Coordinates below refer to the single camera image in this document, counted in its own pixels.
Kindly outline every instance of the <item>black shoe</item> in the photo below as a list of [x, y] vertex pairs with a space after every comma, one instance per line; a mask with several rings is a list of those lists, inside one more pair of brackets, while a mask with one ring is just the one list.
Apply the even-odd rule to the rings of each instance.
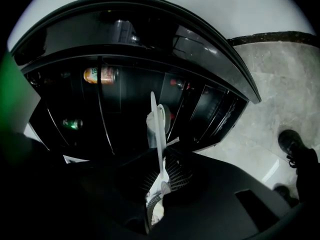
[[297, 156], [308, 150], [300, 135], [294, 130], [284, 130], [278, 137], [278, 143], [282, 151], [287, 154], [286, 158], [289, 159], [289, 165], [292, 168], [297, 168]]
[[274, 188], [274, 192], [277, 192], [286, 202], [290, 205], [291, 208], [299, 204], [299, 200], [290, 196], [289, 189], [284, 185], [279, 185]]

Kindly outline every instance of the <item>black vending machine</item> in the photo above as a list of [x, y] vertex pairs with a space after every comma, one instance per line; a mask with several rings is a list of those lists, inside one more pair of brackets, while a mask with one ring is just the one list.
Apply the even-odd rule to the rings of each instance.
[[167, 143], [215, 145], [261, 98], [237, 52], [204, 20], [164, 0], [79, 0], [12, 50], [41, 96], [30, 124], [52, 151], [83, 160], [149, 148], [150, 93], [169, 111]]

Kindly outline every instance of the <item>green can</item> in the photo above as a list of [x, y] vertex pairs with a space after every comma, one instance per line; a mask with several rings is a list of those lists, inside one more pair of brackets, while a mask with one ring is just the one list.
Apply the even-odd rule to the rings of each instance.
[[82, 128], [83, 122], [81, 119], [63, 119], [61, 125], [70, 130], [79, 130]]

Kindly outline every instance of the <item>marble floor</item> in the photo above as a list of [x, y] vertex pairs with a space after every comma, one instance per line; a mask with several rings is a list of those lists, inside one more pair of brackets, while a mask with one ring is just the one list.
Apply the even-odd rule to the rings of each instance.
[[296, 171], [278, 146], [278, 134], [297, 131], [320, 158], [320, 49], [291, 42], [251, 43], [235, 49], [262, 102], [250, 102], [228, 136], [199, 154], [234, 164], [271, 189], [287, 185], [298, 197]]

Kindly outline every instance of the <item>drink can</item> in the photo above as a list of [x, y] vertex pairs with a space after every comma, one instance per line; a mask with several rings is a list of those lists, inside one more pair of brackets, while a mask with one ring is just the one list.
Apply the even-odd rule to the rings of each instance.
[[82, 127], [83, 122], [81, 119], [63, 119], [61, 125], [70, 130], [79, 130]]
[[[101, 84], [112, 85], [117, 81], [119, 70], [110, 66], [101, 67]], [[83, 78], [90, 84], [98, 83], [98, 68], [91, 67], [87, 68], [83, 73]]]
[[[182, 81], [181, 79], [171, 79], [170, 80], [170, 85], [172, 85], [172, 86], [178, 86], [181, 90], [183, 90], [184, 89], [184, 87], [185, 87], [185, 81]], [[190, 88], [190, 83], [188, 83], [188, 85], [187, 85], [187, 87], [186, 87], [186, 89], [189, 89]]]

